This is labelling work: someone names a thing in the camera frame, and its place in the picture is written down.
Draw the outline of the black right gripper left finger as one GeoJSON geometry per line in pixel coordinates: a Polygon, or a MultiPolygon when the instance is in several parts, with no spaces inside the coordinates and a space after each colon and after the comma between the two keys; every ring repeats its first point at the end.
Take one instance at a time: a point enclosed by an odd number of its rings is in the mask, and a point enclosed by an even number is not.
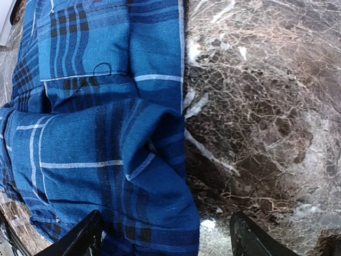
{"type": "Polygon", "coordinates": [[[101,255],[102,218],[92,211],[62,239],[37,253],[37,256],[101,255]]]}

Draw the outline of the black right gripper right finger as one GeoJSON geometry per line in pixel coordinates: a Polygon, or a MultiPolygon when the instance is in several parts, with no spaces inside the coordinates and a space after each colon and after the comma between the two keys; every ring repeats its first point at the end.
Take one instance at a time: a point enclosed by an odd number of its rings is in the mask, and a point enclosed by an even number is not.
{"type": "Polygon", "coordinates": [[[268,235],[242,211],[230,219],[230,235],[233,255],[290,256],[296,253],[268,235]]]}

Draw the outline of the blue plaid long sleeve shirt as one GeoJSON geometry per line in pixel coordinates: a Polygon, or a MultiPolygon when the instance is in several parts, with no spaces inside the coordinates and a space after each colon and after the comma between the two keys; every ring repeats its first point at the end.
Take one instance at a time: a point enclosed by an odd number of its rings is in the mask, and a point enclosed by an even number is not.
{"type": "Polygon", "coordinates": [[[89,213],[103,255],[197,255],[182,1],[28,1],[1,187],[50,242],[89,213]]]}

